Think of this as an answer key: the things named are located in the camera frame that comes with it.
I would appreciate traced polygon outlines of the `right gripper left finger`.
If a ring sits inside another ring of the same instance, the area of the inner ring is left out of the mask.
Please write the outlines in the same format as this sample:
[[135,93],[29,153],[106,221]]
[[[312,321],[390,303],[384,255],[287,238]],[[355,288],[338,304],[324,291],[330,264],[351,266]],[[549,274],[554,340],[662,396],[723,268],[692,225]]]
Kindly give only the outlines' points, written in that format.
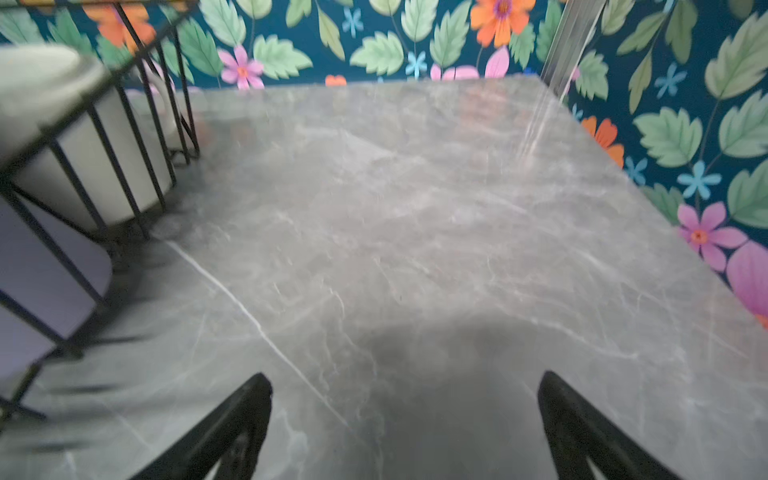
[[257,373],[176,443],[136,473],[136,479],[250,479],[268,433],[273,387]]

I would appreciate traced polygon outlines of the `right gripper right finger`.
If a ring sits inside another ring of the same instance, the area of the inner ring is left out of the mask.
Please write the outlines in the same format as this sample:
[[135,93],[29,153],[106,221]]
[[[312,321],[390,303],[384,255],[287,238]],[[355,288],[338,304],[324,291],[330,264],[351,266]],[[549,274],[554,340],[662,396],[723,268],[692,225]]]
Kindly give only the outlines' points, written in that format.
[[553,371],[541,378],[537,402],[560,479],[677,479]]

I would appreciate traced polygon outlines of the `lilac plastic cup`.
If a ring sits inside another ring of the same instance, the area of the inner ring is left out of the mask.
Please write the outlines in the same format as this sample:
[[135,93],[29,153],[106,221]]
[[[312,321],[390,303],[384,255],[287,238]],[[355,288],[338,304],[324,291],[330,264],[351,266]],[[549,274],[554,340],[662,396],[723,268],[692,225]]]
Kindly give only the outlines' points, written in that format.
[[[25,206],[69,256],[94,289],[104,294],[112,278],[107,251],[29,201]],[[68,338],[91,316],[94,300],[5,201],[1,203],[1,291]],[[1,377],[21,372],[54,344],[3,307]]]

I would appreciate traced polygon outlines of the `white mug red interior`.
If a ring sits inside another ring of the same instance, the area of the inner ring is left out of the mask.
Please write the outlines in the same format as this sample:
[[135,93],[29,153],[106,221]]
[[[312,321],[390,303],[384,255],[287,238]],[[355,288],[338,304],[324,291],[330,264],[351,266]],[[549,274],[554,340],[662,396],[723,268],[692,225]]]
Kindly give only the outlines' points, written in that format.
[[[1,49],[1,160],[26,145],[71,110],[110,72],[97,58],[59,45],[3,46]],[[106,93],[96,113],[126,181],[119,182],[102,138],[89,115],[64,130],[57,141],[85,193],[107,226],[134,218],[159,202],[172,185],[160,139],[175,122],[161,79],[149,74],[160,92],[160,124],[130,124],[118,92]],[[33,198],[86,231],[97,225],[50,149],[44,149],[14,179]]]

